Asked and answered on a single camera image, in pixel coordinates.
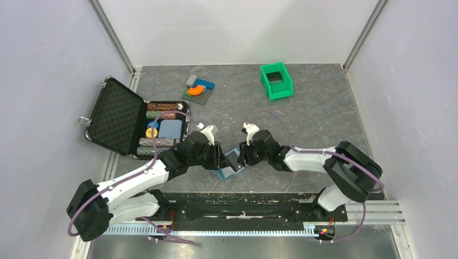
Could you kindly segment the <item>blue leather card holder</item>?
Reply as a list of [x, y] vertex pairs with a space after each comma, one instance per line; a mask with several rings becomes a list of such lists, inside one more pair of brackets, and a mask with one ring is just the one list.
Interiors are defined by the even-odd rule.
[[[239, 155], [240, 155], [240, 150], [239, 148], [234, 148], [232, 150], [230, 150], [229, 152], [237, 152]], [[228, 163], [228, 166], [226, 167], [223, 167], [222, 169], [215, 169], [213, 171], [213, 174], [216, 175], [219, 179], [223, 180], [223, 181], [226, 181], [230, 178], [232, 178], [233, 176], [239, 174], [240, 172], [242, 172], [244, 169], [246, 169], [246, 166], [245, 168], [237, 171], [237, 172], [234, 172], [230, 166], [230, 164]]]

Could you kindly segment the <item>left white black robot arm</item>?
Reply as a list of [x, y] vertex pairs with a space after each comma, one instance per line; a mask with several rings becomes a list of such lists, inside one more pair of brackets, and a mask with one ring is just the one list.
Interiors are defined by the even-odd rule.
[[140, 217], [165, 219], [170, 206], [152, 193], [140, 195], [155, 185], [170, 181], [187, 172], [190, 167], [219, 169], [224, 163], [213, 125], [194, 131], [186, 139], [159, 154], [145, 165], [118, 178], [79, 184], [66, 212], [70, 218], [69, 236], [79, 236], [84, 242], [101, 236], [117, 223]]

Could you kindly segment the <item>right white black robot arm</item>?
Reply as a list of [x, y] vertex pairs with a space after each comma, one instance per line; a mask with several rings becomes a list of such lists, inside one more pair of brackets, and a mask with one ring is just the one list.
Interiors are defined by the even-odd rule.
[[364, 203], [375, 186], [383, 188], [382, 168], [348, 141], [324, 149], [304, 149], [280, 145], [268, 130], [254, 124], [242, 129], [238, 162], [255, 166], [266, 162], [277, 171], [311, 171], [326, 173], [332, 179], [314, 199], [312, 214], [318, 220], [328, 219], [333, 212], [350, 201]]

